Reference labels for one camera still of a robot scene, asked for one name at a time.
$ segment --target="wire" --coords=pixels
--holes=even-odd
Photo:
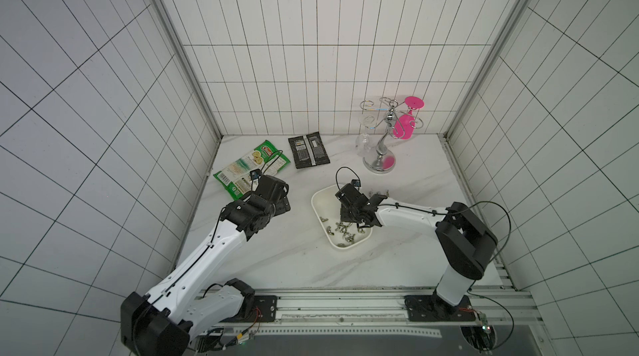
[[[149,312],[149,310],[151,310],[151,308],[153,307],[153,305],[160,300],[160,298],[162,298],[164,296],[164,294],[158,296],[158,298],[156,300],[154,300],[150,305],[148,305],[148,307],[140,313],[140,315],[135,319],[135,321],[133,322],[133,330],[131,332],[131,340],[133,341],[133,347],[135,348],[135,353],[137,354],[137,356],[142,356],[140,354],[140,349],[137,348],[137,341],[135,340],[135,328],[137,327],[137,324],[139,323],[140,319],[143,316],[146,316],[146,314]]]
[[[283,150],[277,150],[277,151],[273,152],[273,154],[271,155],[271,157],[268,159],[268,161],[269,161],[269,162],[270,162],[271,160],[273,160],[273,161],[271,162],[271,164],[270,164],[270,165],[268,165],[268,167],[267,167],[267,168],[265,168],[265,169],[264,169],[264,171],[262,172],[262,175],[265,175],[265,174],[267,173],[267,170],[268,170],[268,169],[270,169],[270,168],[271,168],[271,166],[273,166],[273,163],[275,163],[275,162],[277,161],[277,159],[280,159],[280,157],[282,156],[282,154],[283,154],[283,153],[284,153],[284,151],[283,151]]]
[[[357,175],[357,173],[356,173],[353,169],[349,168],[348,166],[342,166],[341,168],[337,169],[337,171],[335,172],[335,184],[337,184],[337,189],[338,189],[340,192],[342,191],[342,189],[339,187],[339,182],[337,181],[337,174],[339,173],[339,171],[340,171],[341,169],[349,169],[349,170],[350,170],[350,171],[351,171],[351,172],[352,172],[352,173],[353,173],[353,174],[357,177],[357,180],[360,182],[360,186],[359,186],[357,189],[359,190],[359,188],[362,188],[362,187],[361,187],[361,186],[362,186],[362,180],[359,178],[359,176]]]
[[[211,284],[210,286],[208,286],[208,288],[206,288],[206,289],[204,290],[204,295],[202,295],[202,297],[204,298],[204,297],[206,296],[206,293],[208,292],[208,290],[209,290],[209,289],[211,289],[211,288],[213,288],[213,287],[214,287],[214,286],[216,286],[216,285],[217,285],[217,286],[219,286],[220,288],[221,288],[221,287],[223,287],[223,285],[221,285],[221,284],[217,284],[217,283],[215,283],[215,284]]]
[[[255,306],[255,308],[258,310],[258,316],[262,317],[262,311],[260,310],[259,307]],[[258,329],[255,330],[255,332],[253,333],[253,335],[257,334],[258,331],[260,331],[260,326],[262,325],[262,319],[260,318],[260,322],[258,323]]]
[[[511,217],[508,214],[508,212],[506,211],[506,209],[500,205],[497,202],[493,202],[491,200],[480,200],[479,202],[469,206],[468,208],[464,209],[464,210],[459,210],[459,211],[449,211],[448,213],[438,213],[436,212],[434,209],[433,210],[424,210],[424,209],[418,209],[418,208],[413,208],[412,206],[406,206],[406,205],[402,205],[399,204],[399,202],[396,203],[382,203],[379,206],[395,206],[395,208],[406,208],[406,209],[412,209],[412,210],[417,210],[417,211],[423,211],[424,213],[431,213],[433,215],[440,215],[440,216],[446,216],[446,215],[459,215],[464,213],[465,211],[471,210],[472,208],[474,208],[475,206],[477,206],[480,203],[492,203],[495,204],[497,206],[499,206],[504,213],[506,213],[506,217],[508,218],[508,235],[506,236],[506,240],[504,242],[504,246],[502,246],[497,253],[491,258],[491,260],[488,261],[488,263],[492,262],[493,260],[495,260],[495,258],[497,258],[497,256],[502,253],[502,250],[504,250],[504,248],[506,248],[506,245],[508,244],[508,240],[511,239],[511,233],[513,232],[513,222],[511,221]]]
[[[502,346],[506,343],[506,341],[508,341],[508,340],[511,338],[511,336],[513,335],[513,331],[515,331],[515,319],[513,318],[513,315],[511,314],[511,312],[510,312],[508,309],[506,309],[506,306],[504,306],[504,305],[500,304],[500,303],[499,303],[499,302],[497,302],[495,299],[491,299],[491,298],[489,298],[488,296],[483,296],[483,295],[479,295],[479,294],[476,294],[476,293],[469,294],[469,295],[479,296],[480,298],[488,299],[488,300],[490,300],[491,302],[494,302],[494,303],[498,304],[498,305],[499,305],[499,306],[501,306],[501,307],[502,307],[502,309],[503,309],[503,310],[505,310],[505,311],[508,313],[508,315],[511,317],[511,321],[513,322],[513,325],[512,325],[512,327],[511,327],[511,331],[510,331],[510,333],[508,334],[508,336],[506,337],[506,339],[504,339],[504,342],[500,343],[500,344],[499,344],[499,345],[497,345],[497,346],[493,346],[492,348],[490,348],[490,350],[495,350],[495,349],[497,349],[497,348],[502,347]]]

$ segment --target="black packet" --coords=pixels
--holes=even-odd
[[[298,169],[330,163],[320,132],[289,138],[288,143],[291,145],[295,167]]]

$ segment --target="white marble surface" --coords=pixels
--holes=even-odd
[[[322,136],[330,163],[296,169],[286,136],[224,137],[212,173],[233,162],[268,139],[291,160],[277,177],[290,185],[291,211],[273,218],[209,277],[225,282],[237,277],[253,288],[317,288],[436,286],[447,266],[440,244],[431,237],[396,228],[376,227],[365,243],[348,250],[333,248],[311,207],[315,192],[335,183],[340,166],[355,170],[362,191],[389,190],[394,199],[422,206],[467,203],[436,135],[388,139],[397,157],[395,169],[386,175],[368,171],[355,154],[356,136]],[[346,169],[340,182],[351,179]],[[181,258],[214,227],[220,209],[232,201],[214,178],[210,178],[187,235]],[[500,285],[491,264],[478,285]]]

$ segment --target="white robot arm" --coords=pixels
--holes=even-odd
[[[255,291],[233,279],[212,296],[196,300],[225,257],[263,229],[272,217],[289,211],[288,185],[262,176],[254,192],[229,203],[202,243],[162,282],[144,296],[133,292],[121,305],[121,340],[138,356],[181,355],[189,342],[227,318],[247,319]],[[449,260],[432,296],[432,307],[445,320],[456,312],[463,294],[482,278],[497,239],[464,205],[422,208],[383,195],[370,199],[352,184],[335,195],[342,219],[358,227],[401,227],[437,238]]]

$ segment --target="white plastic bowl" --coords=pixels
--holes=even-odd
[[[313,197],[311,198],[311,205],[313,206],[313,210],[315,210],[315,214],[318,217],[318,222],[321,225],[322,231],[326,234],[326,238],[328,242],[333,246],[333,248],[339,250],[350,249],[356,245],[361,244],[365,240],[368,239],[372,235],[372,227],[363,229],[363,234],[357,232],[357,224],[353,223],[348,227],[348,232],[354,233],[355,238],[353,242],[346,242],[341,232],[337,232],[336,223],[340,221],[340,207],[341,203],[335,197],[337,193],[337,185],[331,185],[328,188],[324,188],[323,190],[317,191]],[[321,218],[327,218],[326,222],[322,222]],[[335,235],[330,235],[326,232],[326,227],[330,226],[330,229]]]

